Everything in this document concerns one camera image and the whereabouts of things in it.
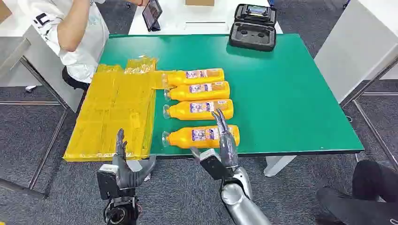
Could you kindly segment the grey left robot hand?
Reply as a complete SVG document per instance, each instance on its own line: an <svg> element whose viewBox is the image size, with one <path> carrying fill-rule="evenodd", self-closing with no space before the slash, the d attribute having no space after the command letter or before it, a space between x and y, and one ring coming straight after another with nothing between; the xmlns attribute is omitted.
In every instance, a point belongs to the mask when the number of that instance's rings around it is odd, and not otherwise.
<svg viewBox="0 0 398 225"><path fill-rule="evenodd" d="M124 141L124 130L119 129L116 135L115 154L113 156L113 165L119 168L119 188L137 188L143 184L145 178L152 172L156 164L156 156L149 157L148 164L140 171L132 171L126 161L126 145Z"/></svg>

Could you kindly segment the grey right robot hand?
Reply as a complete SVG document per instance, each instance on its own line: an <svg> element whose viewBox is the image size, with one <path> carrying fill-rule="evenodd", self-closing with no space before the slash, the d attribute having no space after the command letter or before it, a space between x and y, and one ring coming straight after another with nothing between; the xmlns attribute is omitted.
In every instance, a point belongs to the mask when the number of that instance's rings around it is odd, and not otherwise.
<svg viewBox="0 0 398 225"><path fill-rule="evenodd" d="M219 131L219 151L214 149L200 152L196 147L190 147L193 156L199 159L199 164L214 178L220 180L233 177L239 173L236 141L229 130L225 117L220 109L212 112Z"/></svg>

